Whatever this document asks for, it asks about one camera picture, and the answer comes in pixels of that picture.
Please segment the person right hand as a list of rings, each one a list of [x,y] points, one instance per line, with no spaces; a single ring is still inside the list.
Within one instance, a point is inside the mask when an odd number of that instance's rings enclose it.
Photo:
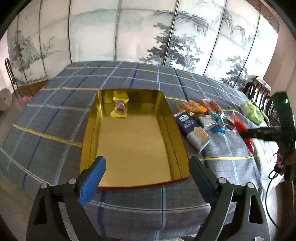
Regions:
[[[274,169],[275,169],[276,173],[279,173],[281,176],[283,176],[287,166],[286,166],[284,158],[280,152],[280,149],[278,149],[276,155],[277,155],[277,160],[276,160],[276,165],[275,165]]]

